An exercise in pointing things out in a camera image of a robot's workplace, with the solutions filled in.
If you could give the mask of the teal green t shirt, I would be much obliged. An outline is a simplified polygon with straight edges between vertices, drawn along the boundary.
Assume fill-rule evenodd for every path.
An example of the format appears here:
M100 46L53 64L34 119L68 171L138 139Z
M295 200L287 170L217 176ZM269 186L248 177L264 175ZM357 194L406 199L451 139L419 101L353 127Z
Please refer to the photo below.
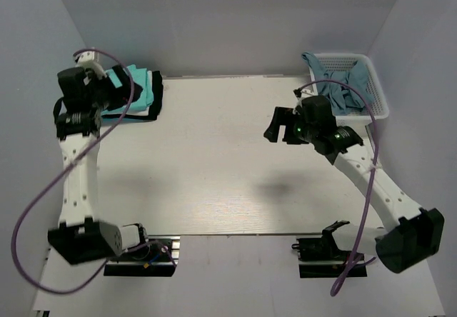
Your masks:
M146 80L147 80L147 69L146 68L137 68L135 64L127 66L128 70L130 71L132 78L135 84L141 86L142 92L140 97L133 101L130 105L130 108L137 109L137 110L144 110L146 109ZM112 73L112 70L106 70L106 74ZM115 109L113 111L105 110L105 114L121 114L122 111L125 109L125 106L122 106L120 109Z

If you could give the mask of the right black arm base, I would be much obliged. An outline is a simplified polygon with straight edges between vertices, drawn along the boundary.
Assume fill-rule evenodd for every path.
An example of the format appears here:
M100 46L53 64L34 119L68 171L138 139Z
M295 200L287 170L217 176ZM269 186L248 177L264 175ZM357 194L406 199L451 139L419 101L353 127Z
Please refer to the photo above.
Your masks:
M298 256L300 278L338 278L346 267L350 251L333 249L322 237L297 238L291 249Z

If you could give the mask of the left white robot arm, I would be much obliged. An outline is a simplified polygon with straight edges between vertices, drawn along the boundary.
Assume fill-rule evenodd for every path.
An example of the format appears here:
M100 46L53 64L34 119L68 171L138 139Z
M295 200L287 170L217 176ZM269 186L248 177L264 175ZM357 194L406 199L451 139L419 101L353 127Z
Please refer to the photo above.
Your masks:
M115 258L128 251L143 259L151 242L140 223L117 226L97 216L97 160L101 114L137 99L142 88L119 65L112 68L121 82L115 87L106 74L82 66L58 74L63 96L54 106L56 135L71 170L64 176L63 205L57 228L47 234L50 245L71 265Z

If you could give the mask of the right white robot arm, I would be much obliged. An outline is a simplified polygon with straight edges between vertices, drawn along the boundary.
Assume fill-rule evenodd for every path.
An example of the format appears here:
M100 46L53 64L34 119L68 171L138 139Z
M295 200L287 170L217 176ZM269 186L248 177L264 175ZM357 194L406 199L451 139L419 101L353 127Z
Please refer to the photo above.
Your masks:
M285 128L280 137L281 127ZM436 209L426 210L406 195L386 172L373 165L374 151L349 126L339 126L330 103L322 96L302 98L293 108L277 106L263 134L271 143L311 144L315 151L369 198L381 220L378 228L359 227L336 221L318 238L301 238L294 244L302 261L346 259L358 244L358 254L373 255L393 273L401 273L438 252L444 217Z

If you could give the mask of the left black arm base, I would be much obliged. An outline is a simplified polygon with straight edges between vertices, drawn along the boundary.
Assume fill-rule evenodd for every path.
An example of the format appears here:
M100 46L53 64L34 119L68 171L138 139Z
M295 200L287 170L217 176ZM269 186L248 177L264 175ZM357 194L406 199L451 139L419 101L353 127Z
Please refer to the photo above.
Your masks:
M132 253L111 259L104 267L106 277L170 278L179 261L179 236L162 236Z

